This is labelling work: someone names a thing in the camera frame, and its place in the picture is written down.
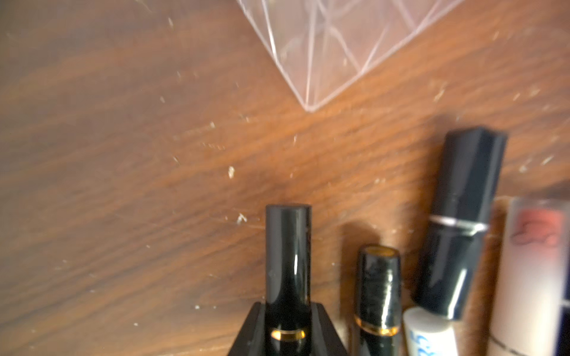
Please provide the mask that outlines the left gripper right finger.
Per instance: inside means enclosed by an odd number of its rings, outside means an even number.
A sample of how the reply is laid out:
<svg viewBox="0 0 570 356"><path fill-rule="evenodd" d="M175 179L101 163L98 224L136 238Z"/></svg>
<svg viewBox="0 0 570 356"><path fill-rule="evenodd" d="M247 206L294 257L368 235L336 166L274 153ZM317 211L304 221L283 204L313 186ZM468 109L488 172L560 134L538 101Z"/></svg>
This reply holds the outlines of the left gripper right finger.
<svg viewBox="0 0 570 356"><path fill-rule="evenodd" d="M320 303L311 303L312 336L311 355L316 356L348 356L332 320Z"/></svg>

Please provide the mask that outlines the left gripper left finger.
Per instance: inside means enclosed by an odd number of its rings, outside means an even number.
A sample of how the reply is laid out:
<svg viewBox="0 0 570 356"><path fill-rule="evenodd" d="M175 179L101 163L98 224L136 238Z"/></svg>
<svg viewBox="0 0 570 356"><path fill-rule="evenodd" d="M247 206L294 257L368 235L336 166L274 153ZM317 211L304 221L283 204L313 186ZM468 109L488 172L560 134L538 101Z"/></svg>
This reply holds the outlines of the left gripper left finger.
<svg viewBox="0 0 570 356"><path fill-rule="evenodd" d="M252 305L228 356L265 356L265 311L265 303Z"/></svg>

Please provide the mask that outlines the black lipstick pair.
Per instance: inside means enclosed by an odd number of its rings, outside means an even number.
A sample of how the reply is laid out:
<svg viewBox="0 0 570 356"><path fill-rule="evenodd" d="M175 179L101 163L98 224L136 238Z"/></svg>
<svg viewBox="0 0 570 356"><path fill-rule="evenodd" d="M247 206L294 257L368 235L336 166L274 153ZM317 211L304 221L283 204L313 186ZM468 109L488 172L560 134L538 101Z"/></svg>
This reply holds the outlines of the black lipstick pair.
<svg viewBox="0 0 570 356"><path fill-rule="evenodd" d="M307 204L266 207L267 355L309 355L311 211Z"/></svg>
<svg viewBox="0 0 570 356"><path fill-rule="evenodd" d="M353 355L399 355L402 284L398 250L367 244L359 249L354 298Z"/></svg>

